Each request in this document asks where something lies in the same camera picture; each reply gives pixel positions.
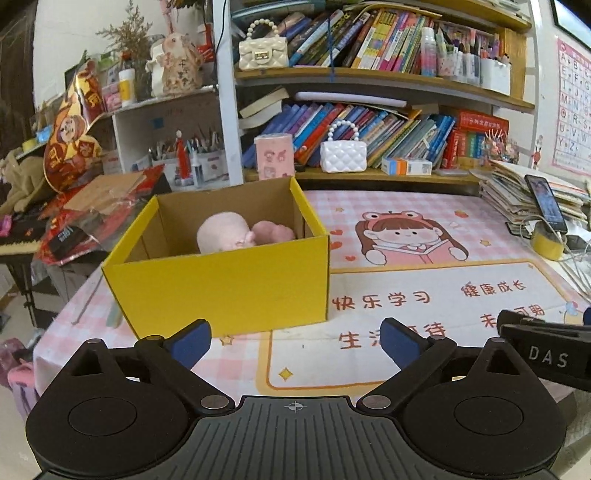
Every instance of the crosshair marking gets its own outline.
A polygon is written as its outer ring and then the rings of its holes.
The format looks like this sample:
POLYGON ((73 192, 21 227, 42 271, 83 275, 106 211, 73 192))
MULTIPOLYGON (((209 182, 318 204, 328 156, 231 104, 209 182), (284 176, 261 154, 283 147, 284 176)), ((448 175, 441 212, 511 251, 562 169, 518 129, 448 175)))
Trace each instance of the crosshair marking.
POLYGON ((296 401, 290 403, 289 405, 286 405, 285 407, 289 408, 291 411, 300 411, 302 408, 306 408, 305 405, 302 405, 301 403, 298 403, 296 401))

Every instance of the pink plush toy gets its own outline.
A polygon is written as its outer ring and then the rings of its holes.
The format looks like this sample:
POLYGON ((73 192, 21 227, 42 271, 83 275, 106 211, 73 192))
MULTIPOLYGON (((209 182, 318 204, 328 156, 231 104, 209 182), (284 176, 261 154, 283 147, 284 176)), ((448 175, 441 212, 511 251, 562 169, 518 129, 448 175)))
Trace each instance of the pink plush toy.
POLYGON ((285 225, 262 220, 252 227, 257 245, 280 244, 296 238, 294 231, 285 225))
POLYGON ((241 215, 235 212, 216 213, 199 227, 197 246, 202 254, 254 247, 255 234, 241 215))

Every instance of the cream handbag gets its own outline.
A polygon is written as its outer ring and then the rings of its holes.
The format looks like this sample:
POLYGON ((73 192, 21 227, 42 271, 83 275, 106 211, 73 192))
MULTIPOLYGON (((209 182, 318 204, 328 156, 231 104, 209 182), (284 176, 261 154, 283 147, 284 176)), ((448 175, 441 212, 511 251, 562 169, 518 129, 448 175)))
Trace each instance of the cream handbag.
POLYGON ((277 26, 267 18, 261 18, 251 23, 246 40, 239 43, 238 51, 240 53, 238 68, 241 70, 282 69, 289 66, 287 39, 279 36, 277 26), (269 25, 275 35, 252 38, 254 28, 262 23, 269 25))
POLYGON ((359 130, 353 122, 338 120, 330 126, 328 140, 320 146, 320 167, 325 173, 349 173, 365 171, 368 148, 365 142, 359 141, 359 130), (348 125, 355 133, 353 140, 333 140, 335 129, 348 125))

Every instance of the paper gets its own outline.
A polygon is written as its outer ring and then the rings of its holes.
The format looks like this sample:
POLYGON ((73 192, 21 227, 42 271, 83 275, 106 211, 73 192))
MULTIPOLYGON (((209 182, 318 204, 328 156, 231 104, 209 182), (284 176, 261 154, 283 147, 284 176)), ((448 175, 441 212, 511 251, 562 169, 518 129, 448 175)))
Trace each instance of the paper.
POLYGON ((79 212, 94 209, 108 215, 117 201, 132 192, 143 178, 144 174, 141 172, 100 175, 74 195, 64 208, 79 212))

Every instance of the cartoon girl illustration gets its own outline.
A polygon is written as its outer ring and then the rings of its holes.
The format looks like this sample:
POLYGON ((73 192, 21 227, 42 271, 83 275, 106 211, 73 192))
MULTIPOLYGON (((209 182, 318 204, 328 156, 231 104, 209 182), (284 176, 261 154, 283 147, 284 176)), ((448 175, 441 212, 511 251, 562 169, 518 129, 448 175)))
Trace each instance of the cartoon girl illustration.
POLYGON ((355 226, 361 253, 374 265, 462 262, 468 250, 436 221, 417 212, 366 212, 355 226))

